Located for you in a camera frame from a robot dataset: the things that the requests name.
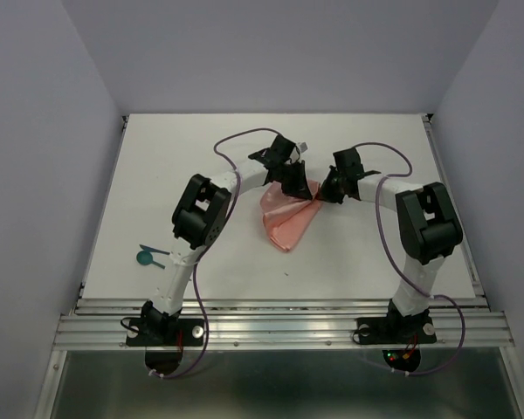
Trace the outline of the teal plastic spoon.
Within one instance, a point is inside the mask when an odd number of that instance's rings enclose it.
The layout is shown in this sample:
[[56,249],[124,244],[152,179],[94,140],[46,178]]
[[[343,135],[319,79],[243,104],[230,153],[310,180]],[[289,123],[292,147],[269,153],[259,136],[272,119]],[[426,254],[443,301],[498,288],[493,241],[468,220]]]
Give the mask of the teal plastic spoon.
[[138,264],[142,265],[142,266],[155,266],[157,268],[160,268],[162,270],[165,269],[165,265],[164,264],[161,264],[157,261],[154,260],[154,257],[153,257],[153,254],[149,251],[139,251],[137,254],[136,254],[136,261]]

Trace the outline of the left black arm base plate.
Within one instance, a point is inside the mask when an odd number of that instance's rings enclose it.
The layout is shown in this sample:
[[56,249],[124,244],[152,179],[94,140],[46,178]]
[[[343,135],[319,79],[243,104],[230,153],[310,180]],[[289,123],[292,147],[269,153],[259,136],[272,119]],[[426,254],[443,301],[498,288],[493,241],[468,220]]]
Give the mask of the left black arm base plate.
[[178,319],[165,331],[141,318],[124,318],[128,347],[201,347],[205,338],[203,319]]

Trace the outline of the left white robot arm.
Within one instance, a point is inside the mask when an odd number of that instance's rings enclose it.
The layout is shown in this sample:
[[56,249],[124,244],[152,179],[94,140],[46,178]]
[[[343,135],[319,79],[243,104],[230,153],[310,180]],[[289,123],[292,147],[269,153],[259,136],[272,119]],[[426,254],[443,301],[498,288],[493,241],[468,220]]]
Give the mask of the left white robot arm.
[[241,163],[218,150],[224,142],[238,138],[231,135],[213,147],[231,169],[214,176],[193,175],[186,185],[171,221],[174,240],[163,278],[141,308],[141,330],[156,343],[166,344],[176,337],[178,317],[188,283],[203,254],[216,242],[231,217],[239,196],[251,189],[276,182],[286,196],[313,198],[302,154],[304,142],[295,143],[269,129],[275,138],[268,148],[248,155]]

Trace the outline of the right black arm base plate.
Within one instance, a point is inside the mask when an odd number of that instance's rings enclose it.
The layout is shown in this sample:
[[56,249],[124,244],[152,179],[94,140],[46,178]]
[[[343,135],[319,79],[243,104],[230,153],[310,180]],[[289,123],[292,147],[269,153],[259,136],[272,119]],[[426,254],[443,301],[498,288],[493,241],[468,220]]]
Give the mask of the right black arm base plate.
[[417,338],[418,344],[434,344],[437,335],[434,329],[427,333],[425,326],[432,326],[431,318],[392,320],[386,317],[361,317],[355,320],[356,329],[352,340],[363,346],[402,345]]

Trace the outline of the teal plastic utensil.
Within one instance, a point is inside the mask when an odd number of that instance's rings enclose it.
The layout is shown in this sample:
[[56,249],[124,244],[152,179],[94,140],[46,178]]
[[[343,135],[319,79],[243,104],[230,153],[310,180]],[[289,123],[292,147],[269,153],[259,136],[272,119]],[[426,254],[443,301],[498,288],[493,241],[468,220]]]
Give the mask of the teal plastic utensil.
[[164,251],[164,250],[156,249],[154,247],[150,247],[150,246],[147,246],[145,244],[139,244],[139,246],[140,246],[140,248],[143,251],[146,251],[146,252],[149,252],[149,253],[159,253],[159,254],[164,254],[164,255],[170,255],[170,251]]

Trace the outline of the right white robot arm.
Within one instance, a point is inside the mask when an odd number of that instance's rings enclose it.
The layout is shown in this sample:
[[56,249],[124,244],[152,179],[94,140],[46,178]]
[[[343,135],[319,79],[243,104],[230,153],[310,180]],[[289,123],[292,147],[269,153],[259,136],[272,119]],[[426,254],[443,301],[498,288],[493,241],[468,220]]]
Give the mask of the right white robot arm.
[[[363,167],[357,147],[334,153],[334,165],[320,186],[317,198],[326,203],[343,203],[346,197],[373,203],[383,250],[401,282],[392,304],[397,312],[384,320],[384,330],[393,340],[405,340],[416,330],[417,316],[429,308],[438,271],[463,241],[463,229],[452,200],[441,182],[406,182],[413,173],[408,157],[384,145],[404,161],[403,173],[383,174]],[[381,210],[396,214],[398,236],[405,252],[399,267],[390,251],[383,228]]]

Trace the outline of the pink satin napkin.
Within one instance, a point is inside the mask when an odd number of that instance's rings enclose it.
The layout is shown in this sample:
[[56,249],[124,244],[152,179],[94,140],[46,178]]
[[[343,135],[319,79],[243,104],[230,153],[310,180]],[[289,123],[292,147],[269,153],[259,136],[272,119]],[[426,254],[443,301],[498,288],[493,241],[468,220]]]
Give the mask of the pink satin napkin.
[[281,185],[273,182],[262,195],[259,205],[265,233],[277,249],[292,251],[321,209],[323,202],[286,196]]

